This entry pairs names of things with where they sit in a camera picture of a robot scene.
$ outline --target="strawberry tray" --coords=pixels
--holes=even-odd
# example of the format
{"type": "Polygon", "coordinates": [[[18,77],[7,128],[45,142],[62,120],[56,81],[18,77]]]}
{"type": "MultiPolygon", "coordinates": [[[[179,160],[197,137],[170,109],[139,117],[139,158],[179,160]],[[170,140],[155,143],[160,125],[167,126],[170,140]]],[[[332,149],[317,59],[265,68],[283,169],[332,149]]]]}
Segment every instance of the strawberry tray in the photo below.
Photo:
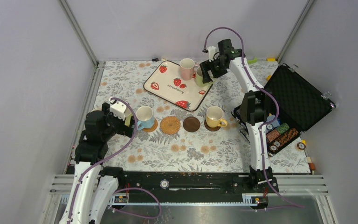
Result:
{"type": "Polygon", "coordinates": [[[180,66],[171,61],[162,62],[143,87],[148,92],[186,110],[198,109],[213,84],[199,87],[195,82],[195,71],[191,80],[180,77],[180,66]]]}

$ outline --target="mug handle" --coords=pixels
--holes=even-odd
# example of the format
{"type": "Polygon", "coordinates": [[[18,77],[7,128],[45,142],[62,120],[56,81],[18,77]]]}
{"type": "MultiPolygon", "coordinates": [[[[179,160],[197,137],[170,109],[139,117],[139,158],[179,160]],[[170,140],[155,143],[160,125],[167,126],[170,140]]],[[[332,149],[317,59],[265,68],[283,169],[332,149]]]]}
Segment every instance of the mug handle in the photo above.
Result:
{"type": "Polygon", "coordinates": [[[217,126],[219,126],[219,127],[226,127],[227,126],[227,121],[226,120],[224,120],[224,119],[221,119],[220,120],[220,124],[218,124],[217,126]]]}
{"type": "Polygon", "coordinates": [[[142,124],[142,122],[139,120],[137,124],[138,130],[142,130],[144,128],[143,126],[139,126],[140,124],[142,124]]]}

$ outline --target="green roll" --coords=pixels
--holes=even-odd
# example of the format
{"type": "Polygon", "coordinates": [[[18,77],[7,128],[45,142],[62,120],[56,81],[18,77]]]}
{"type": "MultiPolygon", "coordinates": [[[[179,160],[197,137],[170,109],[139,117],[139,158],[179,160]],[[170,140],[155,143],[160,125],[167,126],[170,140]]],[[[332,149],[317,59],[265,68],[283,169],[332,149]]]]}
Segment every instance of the green roll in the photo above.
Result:
{"type": "Polygon", "coordinates": [[[276,128],[276,130],[279,132],[279,134],[285,133],[287,130],[289,130],[289,125],[286,123],[283,123],[279,125],[279,127],[276,128]]]}

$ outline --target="pink mug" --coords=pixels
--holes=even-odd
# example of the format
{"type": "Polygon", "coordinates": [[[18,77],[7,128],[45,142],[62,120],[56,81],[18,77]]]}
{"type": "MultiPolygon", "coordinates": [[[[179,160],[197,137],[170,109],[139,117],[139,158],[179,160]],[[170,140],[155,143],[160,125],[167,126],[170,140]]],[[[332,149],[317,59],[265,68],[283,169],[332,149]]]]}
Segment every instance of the pink mug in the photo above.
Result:
{"type": "Polygon", "coordinates": [[[183,80],[190,80],[194,74],[195,62],[190,58],[182,59],[180,65],[180,76],[183,80]]]}

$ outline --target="green mug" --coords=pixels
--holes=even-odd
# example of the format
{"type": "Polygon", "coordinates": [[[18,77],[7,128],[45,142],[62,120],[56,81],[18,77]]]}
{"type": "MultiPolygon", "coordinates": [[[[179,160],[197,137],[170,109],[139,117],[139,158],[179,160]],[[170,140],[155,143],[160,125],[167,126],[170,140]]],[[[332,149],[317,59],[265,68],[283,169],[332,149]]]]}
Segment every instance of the green mug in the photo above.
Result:
{"type": "Polygon", "coordinates": [[[199,87],[205,87],[207,85],[211,85],[215,82],[215,79],[212,78],[212,82],[209,83],[202,83],[202,71],[201,71],[201,67],[197,68],[196,72],[195,72],[195,83],[197,84],[197,86],[199,87]]]}

